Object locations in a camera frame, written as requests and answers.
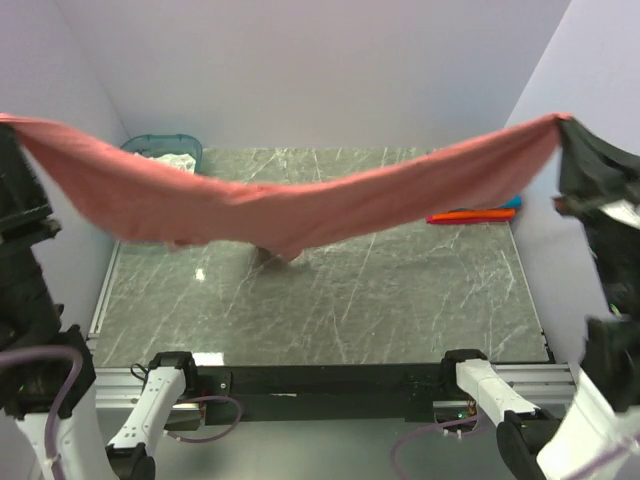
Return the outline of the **dusty red t-shirt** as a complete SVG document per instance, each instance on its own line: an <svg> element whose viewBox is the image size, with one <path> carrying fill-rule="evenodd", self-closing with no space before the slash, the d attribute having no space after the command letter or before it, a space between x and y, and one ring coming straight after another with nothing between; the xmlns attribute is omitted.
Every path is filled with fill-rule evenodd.
<svg viewBox="0 0 640 480"><path fill-rule="evenodd" d="M50 120L3 115L90 223L128 242L236 241L286 260L521 193L560 142L560 113L409 161L310 184L239 183L186 173Z"/></svg>

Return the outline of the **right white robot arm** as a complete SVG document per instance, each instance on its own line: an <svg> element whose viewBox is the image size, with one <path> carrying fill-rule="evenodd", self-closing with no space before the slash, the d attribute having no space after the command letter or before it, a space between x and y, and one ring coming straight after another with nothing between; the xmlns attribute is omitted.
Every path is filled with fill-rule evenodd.
<svg viewBox="0 0 640 480"><path fill-rule="evenodd" d="M523 186L561 150L553 204L578 220L611 320L586 321L584 354L562 418L525 400L473 350L445 354L439 387L469 397L495 425L501 458L519 479L612 479L639 451L639 158L567 114L548 114L442 151Z"/></svg>

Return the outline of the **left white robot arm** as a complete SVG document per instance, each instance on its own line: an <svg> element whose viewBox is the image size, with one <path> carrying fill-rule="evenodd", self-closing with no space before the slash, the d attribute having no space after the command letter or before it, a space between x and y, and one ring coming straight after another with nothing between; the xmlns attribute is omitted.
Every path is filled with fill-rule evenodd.
<svg viewBox="0 0 640 480"><path fill-rule="evenodd" d="M148 366L126 423L104 442L96 372L76 325L61 328L32 248L61 229L15 132L1 129L1 408L31 444L46 479L152 479L154 452L173 406L200 388L189 352Z"/></svg>

